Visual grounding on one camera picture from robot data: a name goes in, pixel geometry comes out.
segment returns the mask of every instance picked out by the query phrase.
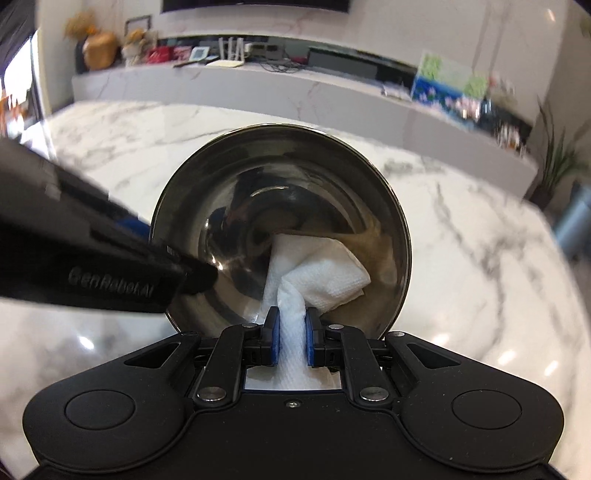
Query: marble countertop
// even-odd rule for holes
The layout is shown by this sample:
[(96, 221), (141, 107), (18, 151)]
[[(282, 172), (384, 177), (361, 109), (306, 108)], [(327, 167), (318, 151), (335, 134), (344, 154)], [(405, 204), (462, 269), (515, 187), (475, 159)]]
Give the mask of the marble countertop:
[[(192, 153), (224, 132), (266, 122), (286, 120), (194, 105), (82, 102), (47, 128), (61, 164), (150, 219)], [(591, 478), (589, 318), (540, 212), (436, 160), (324, 130), (380, 169), (406, 214), (413, 269), (395, 328), (549, 390), (565, 414), (552, 463), (571, 480)], [(1, 308), (0, 458), (18, 476), (35, 465), (21, 416), (38, 390), (174, 333), (164, 316), (9, 300)]]
[(322, 125), (437, 158), (519, 197), (538, 171), (532, 158), (499, 147), (487, 133), (418, 102), (386, 98), (378, 82), (350, 76), (269, 72), (257, 63), (235, 69), (164, 63), (77, 75), (72, 86), (76, 101), (206, 105)]

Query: white wall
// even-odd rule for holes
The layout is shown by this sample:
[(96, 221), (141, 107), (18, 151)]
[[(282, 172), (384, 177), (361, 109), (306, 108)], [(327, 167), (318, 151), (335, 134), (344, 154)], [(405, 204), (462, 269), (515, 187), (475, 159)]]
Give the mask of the white wall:
[[(588, 14), (572, 2), (569, 5), (554, 76), (546, 97), (546, 104), (549, 103), (552, 108), (557, 134), (565, 127), (567, 137), (591, 116), (591, 39), (581, 34), (582, 17), (588, 17)], [(528, 141), (528, 146), (537, 159), (545, 153), (543, 130), (543, 123), (538, 118)], [(591, 167), (591, 134), (582, 139), (579, 145), (582, 159)], [(559, 185), (549, 206), (550, 211), (560, 213), (568, 204), (574, 178), (569, 177)]]
[(82, 7), (83, 0), (37, 0), (39, 81), (46, 115), (74, 98), (75, 45), (72, 40), (64, 38), (64, 26), (67, 19)]
[(161, 36), (277, 35), (357, 48), (410, 64), (418, 64), (428, 49), (484, 72), (496, 57), (494, 69), (517, 88), (517, 111), (533, 121), (536, 97), (545, 97), (552, 77), (570, 1), (352, 0), (349, 14), (255, 5), (160, 14), (161, 0), (86, 3), (119, 32), (127, 18), (152, 14)]

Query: bowl rim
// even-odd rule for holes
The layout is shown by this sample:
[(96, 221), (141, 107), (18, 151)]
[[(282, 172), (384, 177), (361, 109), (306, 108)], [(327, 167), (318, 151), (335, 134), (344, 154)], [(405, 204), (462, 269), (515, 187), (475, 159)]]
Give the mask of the bowl rim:
[[(156, 207), (154, 209), (154, 213), (152, 214), (152, 221), (150, 223), (150, 236), (149, 236), (149, 242), (151, 243), (153, 240), (153, 236), (154, 236), (154, 225), (156, 223), (156, 218), (158, 216), (158, 213), (160, 211), (160, 207), (162, 206), (162, 203), (170, 189), (170, 185), (173, 182), (173, 180), (178, 176), (182, 174), (182, 171), (187, 168), (187, 166), (189, 165), (190, 162), (192, 162), (193, 157), (195, 157), (198, 154), (202, 154), (204, 151), (206, 151), (208, 148), (211, 148), (215, 145), (217, 145), (218, 143), (227, 140), (230, 137), (234, 137), (236, 135), (241, 135), (244, 134), (246, 132), (249, 131), (253, 131), (253, 130), (259, 130), (259, 129), (264, 129), (264, 128), (269, 128), (269, 127), (284, 127), (284, 128), (290, 128), (290, 129), (295, 129), (295, 130), (300, 130), (300, 131), (307, 131), (308, 133), (312, 133), (315, 135), (319, 135), (321, 137), (327, 138), (329, 140), (332, 140), (333, 142), (336, 142), (337, 144), (339, 144), (341, 147), (345, 147), (347, 150), (349, 150), (352, 154), (354, 154), (355, 156), (357, 156), (360, 160), (362, 160), (365, 165), (367, 167), (370, 168), (370, 170), (374, 173), (374, 175), (376, 175), (377, 179), (380, 181), (380, 183), (382, 184), (383, 187), (385, 187), (386, 191), (388, 192), (388, 194), (390, 195), (390, 198), (398, 212), (398, 215), (400, 217), (400, 221), (402, 224), (402, 230), (403, 230), (403, 234), (404, 234), (404, 242), (406, 244), (406, 272), (405, 272), (405, 279), (404, 282), (402, 284), (402, 293), (400, 296), (400, 301), (398, 302), (398, 305), (396, 306), (395, 311), (392, 313), (391, 315), (391, 320), (388, 323), (388, 326), (386, 327), (386, 329), (381, 333), (380, 338), (383, 338), (384, 335), (386, 333), (388, 333), (391, 329), (392, 329), (392, 325), (394, 325), (394, 322), (396, 322), (396, 320), (398, 319), (398, 316), (400, 315), (400, 312), (402, 311), (402, 307), (404, 306), (404, 303), (406, 301), (407, 298), (407, 294), (408, 294), (408, 290), (410, 287), (410, 278), (411, 278), (411, 271), (412, 271), (412, 266), (413, 266), (413, 248), (412, 248), (412, 241), (411, 241), (411, 236), (410, 236), (410, 230), (408, 228), (408, 222), (406, 220), (406, 216), (404, 215), (404, 211), (402, 209), (402, 205), (400, 204), (400, 201), (398, 200), (398, 197), (396, 197), (396, 194), (394, 193), (394, 189), (392, 188), (392, 186), (390, 185), (389, 181), (386, 180), (386, 178), (384, 177), (384, 175), (377, 169), (377, 167), (371, 163), (366, 157), (365, 155), (361, 154), (359, 151), (357, 151), (356, 149), (354, 149), (351, 145), (349, 145), (348, 143), (344, 142), (343, 140), (341, 140), (340, 138), (337, 138), (336, 136), (332, 135), (331, 133), (322, 131), (316, 127), (308, 127), (307, 125), (297, 125), (297, 124), (291, 124), (291, 123), (281, 123), (281, 122), (269, 122), (269, 123), (262, 123), (262, 124), (253, 124), (253, 125), (247, 125), (245, 127), (239, 127), (239, 128), (235, 128), (233, 130), (230, 130), (226, 133), (220, 134), (217, 137), (211, 139), (209, 142), (207, 142), (205, 145), (203, 145), (202, 147), (200, 147), (198, 150), (196, 150), (194, 153), (191, 154), (191, 156), (185, 160), (178, 168), (177, 170), (173, 173), (173, 175), (168, 179), (168, 182), (166, 184), (166, 186), (164, 187), (164, 189), (162, 190), (162, 193), (160, 194), (160, 197), (158, 198), (158, 202), (156, 203)], [(171, 315), (168, 312), (168, 309), (166, 310), (166, 316), (168, 318), (168, 321), (173, 325), (173, 327), (181, 332), (180, 328), (178, 327), (177, 323), (174, 321), (174, 319), (171, 317)]]

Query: white paper towel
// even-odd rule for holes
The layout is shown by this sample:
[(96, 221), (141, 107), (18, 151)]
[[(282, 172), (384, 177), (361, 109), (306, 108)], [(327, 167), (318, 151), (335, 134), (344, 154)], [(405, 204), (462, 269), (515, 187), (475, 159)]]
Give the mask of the white paper towel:
[(278, 366), (247, 370), (252, 390), (329, 390), (340, 377), (327, 368), (311, 368), (306, 358), (306, 307), (328, 312), (361, 295), (371, 279), (363, 265), (339, 241), (276, 235), (258, 323), (277, 305), (281, 315)]

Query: red box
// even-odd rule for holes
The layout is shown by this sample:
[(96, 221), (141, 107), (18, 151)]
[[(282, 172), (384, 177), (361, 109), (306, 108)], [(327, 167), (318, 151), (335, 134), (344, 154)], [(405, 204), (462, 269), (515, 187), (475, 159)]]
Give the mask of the red box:
[(155, 47), (148, 50), (146, 63), (165, 63), (173, 59), (172, 47)]

